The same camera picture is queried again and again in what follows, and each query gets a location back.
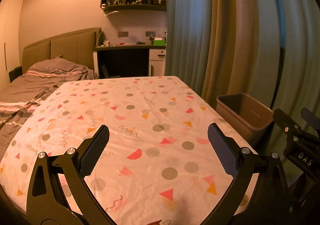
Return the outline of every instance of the desk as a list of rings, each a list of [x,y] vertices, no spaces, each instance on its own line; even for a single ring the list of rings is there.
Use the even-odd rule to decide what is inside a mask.
[[[96,47],[93,50],[94,70],[103,78],[105,65],[110,76],[164,76],[166,46],[137,44]]]

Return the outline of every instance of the metal screw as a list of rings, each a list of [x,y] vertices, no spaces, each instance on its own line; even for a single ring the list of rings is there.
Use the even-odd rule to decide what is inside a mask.
[[[279,157],[279,155],[278,155],[276,152],[273,152],[273,153],[271,154],[271,156],[272,156],[273,158],[275,158],[275,159],[277,159],[277,158]]]
[[[44,158],[45,152],[41,152],[38,156],[39,156],[39,158]]]
[[[249,148],[242,148],[242,153],[244,153],[244,154],[249,154],[250,153],[250,149]]]
[[[69,149],[67,150],[67,154],[72,155],[72,154],[74,154],[75,151],[76,151],[76,150],[75,150],[74,148],[69,148]]]

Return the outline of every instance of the brown trash bin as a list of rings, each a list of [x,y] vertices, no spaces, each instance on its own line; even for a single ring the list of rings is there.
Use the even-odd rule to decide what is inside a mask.
[[[245,93],[218,96],[216,111],[252,147],[273,121],[273,111]]]

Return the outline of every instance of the bin rim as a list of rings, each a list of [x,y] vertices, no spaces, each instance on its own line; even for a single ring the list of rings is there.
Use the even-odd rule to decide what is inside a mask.
[[[233,116],[237,117],[238,120],[240,120],[242,123],[244,123],[245,125],[247,125],[249,128],[251,128],[252,130],[255,130],[255,131],[260,131],[260,130],[263,130],[265,129],[267,126],[269,126],[273,120],[265,125],[264,127],[262,128],[256,128],[252,125],[250,125],[247,121],[245,121],[242,117],[240,117],[236,112],[234,112],[231,108],[227,107],[227,105],[225,105],[221,100],[220,98],[223,98],[223,97],[226,97],[226,96],[231,96],[231,95],[245,95],[246,97],[250,97],[252,99],[254,99],[257,103],[259,103],[261,106],[265,107],[266,109],[268,109],[268,111],[272,112],[273,113],[273,110],[271,110],[270,108],[268,108],[266,105],[262,104],[260,101],[256,100],[254,97],[251,97],[250,95],[244,93],[244,92],[238,92],[238,93],[233,93],[233,94],[225,94],[225,95],[219,95],[217,96],[217,103],[219,105],[221,105],[224,109],[226,109],[228,112],[230,112]]]

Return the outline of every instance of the patterned tablecloth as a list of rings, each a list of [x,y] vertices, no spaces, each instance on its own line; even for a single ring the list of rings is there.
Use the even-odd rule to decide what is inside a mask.
[[[240,147],[249,146],[206,102],[177,77],[85,80],[63,84],[19,130],[0,163],[0,183],[26,210],[37,155],[77,148],[105,124],[110,141],[89,188],[118,225],[199,225],[232,177],[211,147],[207,129],[217,123]],[[239,211],[246,207],[254,175]],[[63,175],[73,210],[80,212]]]

